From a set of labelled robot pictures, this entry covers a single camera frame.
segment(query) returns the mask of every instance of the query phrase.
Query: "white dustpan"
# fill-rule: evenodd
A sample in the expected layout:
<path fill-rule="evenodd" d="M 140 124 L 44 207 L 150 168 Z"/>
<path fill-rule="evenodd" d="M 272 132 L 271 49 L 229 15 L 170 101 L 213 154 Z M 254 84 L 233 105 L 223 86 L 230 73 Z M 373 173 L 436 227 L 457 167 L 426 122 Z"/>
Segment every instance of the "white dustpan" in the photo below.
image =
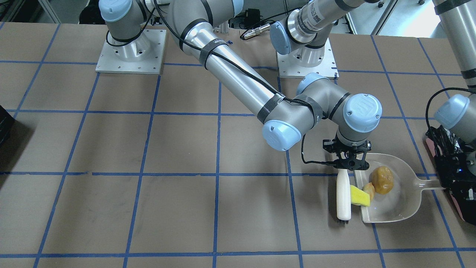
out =
<path fill-rule="evenodd" d="M 380 166 L 387 166 L 394 175 L 393 189 L 386 195 L 375 193 L 369 207 L 361 206 L 362 221 L 365 223 L 395 222 L 413 216 L 421 204 L 423 190 L 442 190 L 436 180 L 420 180 L 412 168 L 402 159 L 385 154 L 368 153 L 368 170 L 356 170 L 356 186 L 362 189 L 370 180 L 370 174 Z"/>

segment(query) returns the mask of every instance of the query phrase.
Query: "brown potato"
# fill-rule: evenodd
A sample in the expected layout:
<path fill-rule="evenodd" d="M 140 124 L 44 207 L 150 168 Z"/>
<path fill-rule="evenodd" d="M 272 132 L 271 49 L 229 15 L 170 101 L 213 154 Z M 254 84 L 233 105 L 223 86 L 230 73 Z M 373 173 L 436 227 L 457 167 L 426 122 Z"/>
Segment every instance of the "brown potato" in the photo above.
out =
<path fill-rule="evenodd" d="M 370 201 L 374 200 L 375 188 L 371 182 L 364 185 L 364 188 L 362 188 L 362 191 L 368 193 L 368 195 L 370 196 Z"/>
<path fill-rule="evenodd" d="M 388 167 L 380 166 L 370 174 L 370 181 L 377 193 L 385 195 L 393 188 L 393 173 Z"/>

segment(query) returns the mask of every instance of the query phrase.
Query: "metal base plate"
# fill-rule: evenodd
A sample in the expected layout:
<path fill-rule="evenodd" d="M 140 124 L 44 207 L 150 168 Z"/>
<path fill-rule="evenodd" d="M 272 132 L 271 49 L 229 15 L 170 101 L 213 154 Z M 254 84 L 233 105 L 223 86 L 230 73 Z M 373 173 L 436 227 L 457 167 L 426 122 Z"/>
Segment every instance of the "metal base plate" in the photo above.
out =
<path fill-rule="evenodd" d="M 278 55 L 279 76 L 282 78 L 303 78 L 308 73 L 316 72 L 331 79 L 339 77 L 336 60 L 334 59 L 329 39 L 326 42 L 325 48 L 326 53 L 324 54 L 321 64 L 315 67 L 302 67 L 294 63 L 296 60 L 291 54 L 281 55 L 276 53 Z"/>
<path fill-rule="evenodd" d="M 151 41 L 153 48 L 147 58 L 139 62 L 125 62 L 118 58 L 114 49 L 104 42 L 96 72 L 160 74 L 167 32 L 166 30 L 145 30 L 144 34 Z"/>

